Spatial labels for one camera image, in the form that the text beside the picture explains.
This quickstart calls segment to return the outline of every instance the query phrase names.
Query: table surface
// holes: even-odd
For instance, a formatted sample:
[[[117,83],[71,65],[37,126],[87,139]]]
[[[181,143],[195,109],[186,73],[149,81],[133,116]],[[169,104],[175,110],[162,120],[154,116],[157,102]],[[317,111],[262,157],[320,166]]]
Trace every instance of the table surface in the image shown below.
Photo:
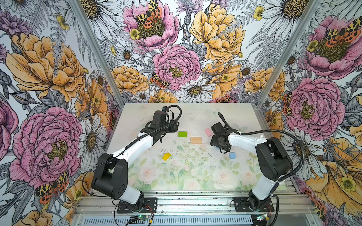
[[[130,143],[152,121],[156,110],[171,104],[127,103],[122,111],[108,146],[111,154]],[[158,141],[142,153],[129,166],[128,183],[141,191],[229,191],[250,190],[261,175],[256,155],[239,147],[232,147],[235,159],[210,146],[211,137],[205,133],[221,122],[220,111],[233,128],[242,132],[260,130],[260,124],[250,103],[180,103],[182,116],[178,131],[186,131],[187,138],[178,132],[167,133],[162,143]],[[177,108],[171,108],[175,117]],[[192,145],[191,137],[201,137],[202,145]],[[165,153],[171,157],[164,161]],[[287,189],[285,184],[278,189]]]

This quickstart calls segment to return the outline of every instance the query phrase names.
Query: cable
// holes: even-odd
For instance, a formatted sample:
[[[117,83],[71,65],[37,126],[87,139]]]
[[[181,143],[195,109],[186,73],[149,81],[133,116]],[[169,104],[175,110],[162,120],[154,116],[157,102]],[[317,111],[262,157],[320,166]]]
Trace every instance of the cable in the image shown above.
[[[306,158],[306,153],[305,153],[305,149],[304,149],[304,145],[302,144],[302,142],[296,137],[294,136],[293,134],[291,133],[288,133],[284,130],[278,130],[278,129],[262,129],[262,130],[259,130],[259,131],[254,131],[254,132],[249,132],[249,133],[241,133],[241,132],[238,132],[236,129],[233,129],[225,120],[224,116],[218,112],[218,115],[219,117],[221,118],[221,120],[224,122],[224,124],[229,127],[229,129],[231,129],[234,133],[236,134],[239,134],[239,135],[253,135],[253,134],[258,134],[258,133],[265,133],[265,132],[278,132],[278,133],[284,133],[288,136],[290,136],[291,138],[293,138],[295,140],[295,142],[299,145],[300,147],[300,150],[301,150],[301,157],[300,157],[300,161],[297,165],[297,167],[295,167],[290,173],[282,176],[281,178],[278,179],[278,183],[280,183],[281,181],[285,180],[286,178],[290,177],[290,176],[293,176],[294,174],[296,174],[300,169],[301,167],[303,166],[304,164],[304,161],[305,161],[305,158]]]
[[[165,129],[165,128],[167,128],[167,127],[175,124],[175,123],[180,119],[181,114],[182,114],[182,110],[181,110],[181,108],[180,108],[178,105],[170,105],[170,106],[168,106],[168,107],[163,107],[163,109],[165,109],[165,111],[168,111],[169,108],[171,108],[171,107],[177,107],[177,108],[179,109],[179,111],[180,111],[179,115],[177,116],[177,118],[176,118],[174,121],[171,121],[171,122],[167,123],[166,125],[162,126],[162,127],[159,128],[159,129],[156,129],[156,130],[154,130],[154,131],[152,131],[152,132],[149,132],[149,133],[144,134],[144,135],[142,135],[142,136],[140,136],[140,137],[137,137],[135,140],[133,140],[131,143],[129,143],[129,144],[125,147],[125,149],[124,149],[119,155],[117,155],[116,157],[111,158],[110,160],[108,160],[108,161],[106,161],[106,162],[103,162],[103,163],[101,163],[101,164],[98,164],[98,165],[94,166],[93,168],[91,168],[90,170],[88,170],[88,172],[86,172],[86,173],[84,174],[83,178],[82,178],[82,187],[83,187],[83,190],[84,190],[86,193],[88,193],[89,195],[91,195],[91,196],[108,197],[107,195],[95,195],[95,194],[92,194],[92,193],[88,192],[88,191],[86,190],[86,188],[84,187],[84,178],[85,178],[85,176],[87,176],[87,174],[88,174],[89,172],[91,172],[94,168],[96,168],[97,166],[100,166],[100,165],[102,165],[102,164],[109,163],[109,162],[111,162],[113,159],[117,158],[118,156],[123,155],[124,152],[125,152],[128,148],[130,148],[132,145],[134,145],[137,141],[141,140],[142,138],[144,138],[144,137],[146,137],[146,136],[148,136],[148,135],[151,135],[151,134],[153,134],[153,133],[155,133],[155,132],[158,132],[158,131],[160,131],[160,130],[163,130],[163,129]]]

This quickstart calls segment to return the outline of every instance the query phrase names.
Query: mounting plate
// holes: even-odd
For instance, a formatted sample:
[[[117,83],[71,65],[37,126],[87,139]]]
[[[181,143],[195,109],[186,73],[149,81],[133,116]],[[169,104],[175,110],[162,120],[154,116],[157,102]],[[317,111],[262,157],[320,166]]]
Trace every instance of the mounting plate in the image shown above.
[[[157,198],[144,198],[143,202],[144,204],[147,204],[150,208],[152,208],[153,213],[156,212]],[[122,203],[118,206],[117,213],[135,213],[135,212],[130,210],[127,204]],[[151,211],[148,208],[143,207],[142,210],[137,213],[151,213]]]
[[[241,212],[254,212],[252,211],[249,206],[248,206],[248,198],[247,196],[244,197],[234,197],[234,205],[235,205],[235,211],[237,213],[241,213]],[[274,212],[274,207],[272,204],[272,200],[269,198],[267,198],[265,204],[260,207],[260,212]]]

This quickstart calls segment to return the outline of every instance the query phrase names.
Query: pink peony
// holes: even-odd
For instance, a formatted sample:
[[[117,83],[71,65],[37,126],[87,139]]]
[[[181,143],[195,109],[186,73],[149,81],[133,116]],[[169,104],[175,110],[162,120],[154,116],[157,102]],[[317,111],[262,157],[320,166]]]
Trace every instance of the pink peony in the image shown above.
[[[345,107],[337,84],[327,78],[304,78],[292,92],[292,115],[287,124],[311,135],[312,140],[327,139],[342,123]]]
[[[148,10],[149,4],[147,3],[146,6],[140,5],[138,8],[132,5],[132,8],[125,7],[123,10],[123,17],[124,23],[126,26],[123,27],[124,31],[130,32],[132,29],[138,29],[138,23],[135,20],[140,14],[146,14]],[[137,45],[140,47],[141,50],[144,51],[152,51],[154,49],[161,49],[167,46],[168,44],[173,44],[178,37],[178,28],[180,23],[178,21],[178,17],[173,17],[172,12],[168,8],[168,5],[161,3],[158,1],[158,7],[162,10],[161,22],[164,25],[164,31],[162,35],[152,35],[150,37],[140,37],[134,40]]]
[[[325,33],[328,29],[341,30],[352,23],[344,22],[337,17],[327,16],[309,37],[307,54],[304,59],[305,68],[319,76],[328,76],[338,80],[356,70],[362,64],[362,35],[348,43],[338,42],[332,48],[325,45]]]
[[[10,165],[10,178],[37,188],[56,181],[66,170],[73,176],[80,165],[77,155],[82,131],[78,119],[60,107],[25,119],[14,135],[17,158]]]
[[[167,46],[161,54],[153,57],[153,62],[155,73],[171,84],[171,90],[179,90],[180,85],[197,80],[200,76],[199,57],[194,51],[180,45]]]
[[[5,101],[0,100],[0,160],[2,160],[11,143],[11,134],[18,126],[19,120],[15,111]]]

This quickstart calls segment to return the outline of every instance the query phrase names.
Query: wooden block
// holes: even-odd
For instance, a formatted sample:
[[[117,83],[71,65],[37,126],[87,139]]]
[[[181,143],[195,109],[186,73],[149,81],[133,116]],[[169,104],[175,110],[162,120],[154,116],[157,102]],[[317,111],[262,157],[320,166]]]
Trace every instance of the wooden block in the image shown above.
[[[191,144],[202,144],[201,137],[191,137]]]

